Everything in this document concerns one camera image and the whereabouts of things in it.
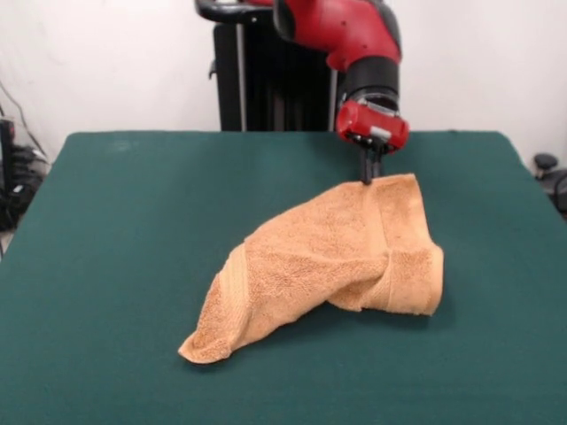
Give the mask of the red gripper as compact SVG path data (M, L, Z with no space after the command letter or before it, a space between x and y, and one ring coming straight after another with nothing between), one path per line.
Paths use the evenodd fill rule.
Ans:
M409 125L397 112L368 103L348 100L335 120L338 135L362 146L383 143L387 150L402 149L409 136ZM382 175L382 152L361 150L361 182L371 184Z

